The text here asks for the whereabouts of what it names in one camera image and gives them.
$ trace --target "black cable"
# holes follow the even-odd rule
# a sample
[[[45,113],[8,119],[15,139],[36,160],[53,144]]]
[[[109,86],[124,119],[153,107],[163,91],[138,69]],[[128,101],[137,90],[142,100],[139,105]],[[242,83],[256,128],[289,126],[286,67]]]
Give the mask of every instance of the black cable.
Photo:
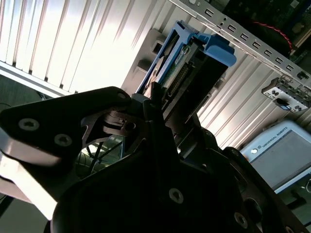
[[[3,105],[6,105],[6,106],[8,106],[8,107],[12,107],[11,105],[9,105],[9,104],[7,104],[7,103],[0,103],[0,104],[3,104]]]
[[[109,154],[111,151],[113,151],[115,148],[117,148],[119,145],[122,144],[122,141],[118,144],[115,144],[110,150],[107,150],[104,154],[102,154],[98,159],[102,159],[105,155]]]
[[[4,196],[3,201],[0,203],[0,217],[2,217],[2,215],[5,213],[5,211],[10,206],[13,200],[14,200],[13,197],[7,195]]]
[[[2,198],[0,198],[0,201],[3,200],[6,197],[6,195],[4,195]]]
[[[87,150],[88,155],[90,156],[90,158],[93,158],[92,152],[91,152],[91,150],[89,149],[89,147],[86,147],[86,150]]]
[[[93,161],[92,161],[91,165],[89,166],[88,176],[91,175],[92,172],[93,172],[93,169],[94,169],[95,164],[96,164],[96,162],[97,162],[97,160],[98,160],[98,156],[99,156],[99,153],[101,152],[101,148],[102,148],[103,144],[104,144],[104,142],[100,142],[99,145],[98,145],[98,147],[97,147],[97,150],[96,150],[96,152],[95,152]]]

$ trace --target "cable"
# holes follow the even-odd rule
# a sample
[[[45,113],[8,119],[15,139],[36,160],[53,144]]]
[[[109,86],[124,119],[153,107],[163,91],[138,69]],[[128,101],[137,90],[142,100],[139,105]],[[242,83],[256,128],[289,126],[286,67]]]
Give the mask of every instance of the cable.
[[[88,155],[90,156],[90,158],[93,158],[92,152],[91,152],[91,150],[89,149],[89,147],[86,147],[86,150],[87,150]]]
[[[290,50],[292,51],[293,50],[293,44],[291,43],[291,41],[290,41],[290,39],[287,37],[287,35],[284,33],[284,32],[282,32],[280,29],[278,29],[278,28],[276,28],[276,27],[273,27],[273,26],[270,26],[270,25],[268,25],[268,24],[266,24],[266,23],[260,23],[260,22],[257,22],[257,21],[253,21],[253,23],[256,23],[256,24],[258,24],[258,25],[260,25],[260,26],[263,26],[263,27],[266,27],[266,28],[270,28],[270,29],[272,29],[272,30],[274,30],[274,31],[276,31],[276,32],[278,32],[278,33],[280,33],[283,37],[284,37],[284,39],[287,41],[287,43],[288,43],[288,45],[289,45],[289,47],[290,47]]]
[[[8,106],[8,107],[12,107],[11,105],[9,105],[9,104],[7,104],[7,103],[0,103],[0,104],[3,104],[3,105],[5,105],[5,106]]]
[[[102,148],[103,144],[104,144],[104,142],[100,142],[99,145],[98,145],[98,147],[97,147],[97,150],[96,150],[96,152],[95,152],[93,161],[92,161],[91,165],[89,166],[88,176],[91,175],[92,172],[93,172],[93,169],[94,169],[95,164],[96,164],[96,162],[97,162],[97,160],[98,160],[98,156],[99,156],[99,153],[101,152],[101,148]]]
[[[102,154],[98,160],[101,160],[105,155],[109,154],[111,151],[113,151],[115,148],[117,148],[119,145],[122,144],[122,141],[119,142],[118,144],[115,144],[110,150],[107,150],[104,154]]]
[[[6,197],[6,195],[4,195],[2,198],[0,198],[0,201],[3,200]]]
[[[306,183],[306,186],[305,186],[306,191],[307,191],[308,193],[311,193],[311,190],[309,190],[309,184],[310,184],[310,182],[311,182],[311,179],[309,179],[309,181]]]

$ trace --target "white metal wall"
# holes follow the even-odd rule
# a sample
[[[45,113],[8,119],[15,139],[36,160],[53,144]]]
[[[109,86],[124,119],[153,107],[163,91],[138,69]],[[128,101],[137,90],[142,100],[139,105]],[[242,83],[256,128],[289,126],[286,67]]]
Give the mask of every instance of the white metal wall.
[[[151,28],[167,35],[184,20],[211,32],[167,0],[2,0],[0,20],[0,74],[53,96],[121,87]],[[236,56],[199,112],[221,147],[238,147],[287,115],[260,92],[278,75],[239,49]],[[290,117],[311,129],[311,110],[300,115]]]

